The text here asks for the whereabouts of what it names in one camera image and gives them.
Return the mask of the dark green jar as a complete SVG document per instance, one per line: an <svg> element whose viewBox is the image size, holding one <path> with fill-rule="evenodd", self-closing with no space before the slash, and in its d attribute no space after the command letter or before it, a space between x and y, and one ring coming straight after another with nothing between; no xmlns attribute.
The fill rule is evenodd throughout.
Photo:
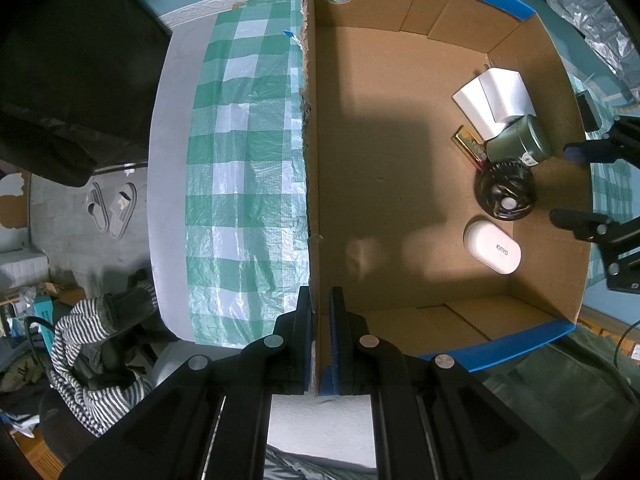
<svg viewBox="0 0 640 480"><path fill-rule="evenodd" d="M491 162L516 160L524 166L533 167L552 156L552 147L538 118L526 115L488 141L486 154Z"/></svg>

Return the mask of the black round fan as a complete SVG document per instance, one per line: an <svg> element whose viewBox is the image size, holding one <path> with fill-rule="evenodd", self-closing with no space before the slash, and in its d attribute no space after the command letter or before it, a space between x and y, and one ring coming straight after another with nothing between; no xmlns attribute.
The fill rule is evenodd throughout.
<svg viewBox="0 0 640 480"><path fill-rule="evenodd" d="M476 174L474 196L486 214L501 221L528 216L537 201L536 184L530 169L515 159L487 165Z"/></svg>

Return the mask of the white oval case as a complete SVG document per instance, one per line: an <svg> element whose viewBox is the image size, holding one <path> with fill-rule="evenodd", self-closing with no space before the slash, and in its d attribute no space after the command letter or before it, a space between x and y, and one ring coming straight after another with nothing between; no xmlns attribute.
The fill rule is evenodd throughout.
<svg viewBox="0 0 640 480"><path fill-rule="evenodd" d="M522 261L520 244L495 223L485 219L468 223L463 233L463 244L471 256L501 275L514 273Z"/></svg>

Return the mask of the white rectangular box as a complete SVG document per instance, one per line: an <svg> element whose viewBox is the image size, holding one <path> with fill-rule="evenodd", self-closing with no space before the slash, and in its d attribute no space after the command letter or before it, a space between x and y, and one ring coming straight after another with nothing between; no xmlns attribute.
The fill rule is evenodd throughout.
<svg viewBox="0 0 640 480"><path fill-rule="evenodd" d="M484 142L521 117L536 116L524 79L516 70L488 68L459 89L452 99Z"/></svg>

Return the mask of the brown cardboard box blue rim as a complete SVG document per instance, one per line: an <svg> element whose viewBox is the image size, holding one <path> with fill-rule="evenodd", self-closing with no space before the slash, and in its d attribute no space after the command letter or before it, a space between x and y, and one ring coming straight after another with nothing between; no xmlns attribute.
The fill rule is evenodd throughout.
<svg viewBox="0 0 640 480"><path fill-rule="evenodd" d="M521 0L305 0L311 284L318 367L331 362L330 291L410 356L451 353L469 370L574 330L589 248L549 219L587 209L587 168L562 156L584 129L544 23ZM454 92L491 67L519 72L552 146L537 200L503 225L520 244L501 275L463 244L484 218L475 170L454 145Z"/></svg>

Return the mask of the striped black white garment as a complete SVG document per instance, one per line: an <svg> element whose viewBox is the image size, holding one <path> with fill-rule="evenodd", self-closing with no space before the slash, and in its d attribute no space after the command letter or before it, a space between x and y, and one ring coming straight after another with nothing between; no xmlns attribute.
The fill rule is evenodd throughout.
<svg viewBox="0 0 640 480"><path fill-rule="evenodd" d="M157 312L150 280L126 292L78 301L55 323L50 384L90 434L102 436L152 390L126 364L122 343L133 328Z"/></svg>

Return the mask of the black office chair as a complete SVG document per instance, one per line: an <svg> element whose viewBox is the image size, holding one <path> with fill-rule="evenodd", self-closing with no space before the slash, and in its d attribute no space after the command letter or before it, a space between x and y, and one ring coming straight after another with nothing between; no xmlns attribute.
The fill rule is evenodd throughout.
<svg viewBox="0 0 640 480"><path fill-rule="evenodd" d="M122 343L126 346L126 364L130 370L131 359L134 358L139 347L145 344L143 333L143 323L133 328L125 336L122 336ZM55 324L49 323L44 318L29 316L25 318L25 326L38 324L45 330L53 334ZM47 359L38 358L36 362L41 365L48 377L51 367L51 351ZM53 454L65 465L69 464L83 450L93 443L98 437L90 432L78 422L77 418L68 409L61 396L50 384L50 389L43 395L40 401L40 428L48 447Z"/></svg>

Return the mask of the silver foil bag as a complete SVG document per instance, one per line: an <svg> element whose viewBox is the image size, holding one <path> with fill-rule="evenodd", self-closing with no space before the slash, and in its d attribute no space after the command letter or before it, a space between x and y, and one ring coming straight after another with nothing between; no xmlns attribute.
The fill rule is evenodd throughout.
<svg viewBox="0 0 640 480"><path fill-rule="evenodd" d="M639 103L639 51L623 22L606 0L546 0Z"/></svg>

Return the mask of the grey slipper right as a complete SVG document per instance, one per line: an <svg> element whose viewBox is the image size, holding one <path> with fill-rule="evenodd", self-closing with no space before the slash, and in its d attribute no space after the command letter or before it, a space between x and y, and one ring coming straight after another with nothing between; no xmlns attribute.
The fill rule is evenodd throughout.
<svg viewBox="0 0 640 480"><path fill-rule="evenodd" d="M125 183L115 194L111 203L110 235L114 240L120 240L124 235L129 221L137 205L137 189L133 183Z"/></svg>

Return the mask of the grey slipper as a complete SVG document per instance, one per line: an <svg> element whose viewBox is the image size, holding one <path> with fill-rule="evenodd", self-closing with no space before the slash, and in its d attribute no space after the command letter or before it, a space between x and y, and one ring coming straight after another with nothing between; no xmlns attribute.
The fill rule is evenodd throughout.
<svg viewBox="0 0 640 480"><path fill-rule="evenodd" d="M110 235L114 240L120 240L124 235L129 221L137 205L137 189L133 183L125 183L115 194L111 203Z"/></svg>
<svg viewBox="0 0 640 480"><path fill-rule="evenodd" d="M86 209L98 231L101 233L107 232L110 227L110 220L108 220L108 213L100 186L96 182L93 182L88 191Z"/></svg>

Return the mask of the green white checkered tablecloth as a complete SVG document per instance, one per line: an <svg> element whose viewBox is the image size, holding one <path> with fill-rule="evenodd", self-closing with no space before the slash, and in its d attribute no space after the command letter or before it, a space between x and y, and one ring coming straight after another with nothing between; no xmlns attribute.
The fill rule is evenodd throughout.
<svg viewBox="0 0 640 480"><path fill-rule="evenodd" d="M194 340L242 348L309 280L302 0L219 13L186 150L186 288Z"/></svg>

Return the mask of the grey slipper left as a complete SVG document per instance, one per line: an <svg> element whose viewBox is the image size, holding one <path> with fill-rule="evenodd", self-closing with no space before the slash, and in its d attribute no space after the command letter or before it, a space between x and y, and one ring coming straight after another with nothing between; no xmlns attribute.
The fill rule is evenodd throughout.
<svg viewBox="0 0 640 480"><path fill-rule="evenodd" d="M108 220L108 213L100 186L96 182L93 182L88 191L86 209L98 231L101 233L107 232L110 227L110 220Z"/></svg>

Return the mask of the black monitor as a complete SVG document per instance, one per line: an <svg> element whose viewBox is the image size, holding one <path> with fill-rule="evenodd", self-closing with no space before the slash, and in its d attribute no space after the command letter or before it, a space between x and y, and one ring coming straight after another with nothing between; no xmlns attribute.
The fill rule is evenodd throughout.
<svg viewBox="0 0 640 480"><path fill-rule="evenodd" d="M1 158L81 188L143 162L169 47L140 0L1 0Z"/></svg>

